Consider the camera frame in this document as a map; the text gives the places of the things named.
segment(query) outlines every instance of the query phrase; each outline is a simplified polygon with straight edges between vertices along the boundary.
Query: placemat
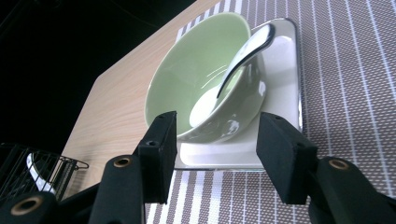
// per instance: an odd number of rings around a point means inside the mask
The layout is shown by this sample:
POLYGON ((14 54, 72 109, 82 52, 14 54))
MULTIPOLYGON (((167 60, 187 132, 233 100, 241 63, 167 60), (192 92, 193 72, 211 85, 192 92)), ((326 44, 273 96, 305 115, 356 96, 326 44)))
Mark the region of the placemat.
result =
MULTIPOLYGON (((396 197, 396 4, 394 1, 226 0, 189 22, 234 11, 253 28, 278 17, 298 27, 303 132, 318 156, 356 164, 396 197)), ((265 172, 176 171, 168 205, 148 223, 309 223, 306 205, 283 204, 265 172)))

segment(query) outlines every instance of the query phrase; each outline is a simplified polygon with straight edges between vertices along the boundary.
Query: dish rack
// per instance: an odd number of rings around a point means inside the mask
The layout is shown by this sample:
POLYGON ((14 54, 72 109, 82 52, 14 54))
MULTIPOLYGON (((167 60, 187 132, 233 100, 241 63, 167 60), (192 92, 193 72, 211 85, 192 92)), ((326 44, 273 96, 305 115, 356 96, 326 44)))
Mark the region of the dish rack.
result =
POLYGON ((86 162, 20 144, 1 143, 0 153, 0 206, 33 191, 51 192, 60 201, 74 171, 89 168, 86 162))

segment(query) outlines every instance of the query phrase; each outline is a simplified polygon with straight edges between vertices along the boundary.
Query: bowl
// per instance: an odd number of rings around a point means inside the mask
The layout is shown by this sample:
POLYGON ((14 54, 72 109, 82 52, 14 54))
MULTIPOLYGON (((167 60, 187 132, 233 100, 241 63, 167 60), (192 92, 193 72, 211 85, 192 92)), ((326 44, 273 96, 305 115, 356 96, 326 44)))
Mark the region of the bowl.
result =
POLYGON ((191 124, 190 116, 198 100, 220 84, 228 64, 249 37, 245 18, 231 12, 211 16, 184 34, 150 82, 147 125, 158 115, 176 110, 179 142, 225 141, 242 132, 259 113, 265 95, 260 54, 234 73, 207 118, 191 124))

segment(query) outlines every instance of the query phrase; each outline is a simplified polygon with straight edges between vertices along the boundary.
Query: white square plate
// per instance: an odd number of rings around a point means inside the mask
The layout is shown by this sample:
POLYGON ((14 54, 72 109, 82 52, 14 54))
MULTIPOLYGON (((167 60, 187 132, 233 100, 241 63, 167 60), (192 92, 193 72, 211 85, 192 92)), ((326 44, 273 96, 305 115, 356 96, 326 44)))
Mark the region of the white square plate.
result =
MULTIPOLYGON (((288 19, 274 19, 276 37, 262 52, 267 79, 262 111, 277 114, 298 130, 302 129, 301 94, 299 81, 299 50, 294 23, 288 19)), ((175 169, 262 169, 256 154, 260 113, 236 137, 221 143, 177 144, 175 169)))

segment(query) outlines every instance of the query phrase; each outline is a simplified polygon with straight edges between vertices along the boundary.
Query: white spoon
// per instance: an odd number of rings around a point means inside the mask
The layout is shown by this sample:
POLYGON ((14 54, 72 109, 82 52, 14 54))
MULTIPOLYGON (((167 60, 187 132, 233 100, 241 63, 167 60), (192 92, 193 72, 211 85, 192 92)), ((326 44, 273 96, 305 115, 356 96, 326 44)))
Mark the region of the white spoon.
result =
POLYGON ((201 98, 195 103, 190 113, 190 125, 196 127, 202 123, 212 113, 216 107, 216 102, 226 86, 227 82, 233 76, 234 72, 241 65, 253 58, 257 53, 266 49, 275 36, 275 26, 267 24, 257 31, 242 48, 235 54, 233 60, 225 72, 220 84, 209 91, 205 92, 201 98))

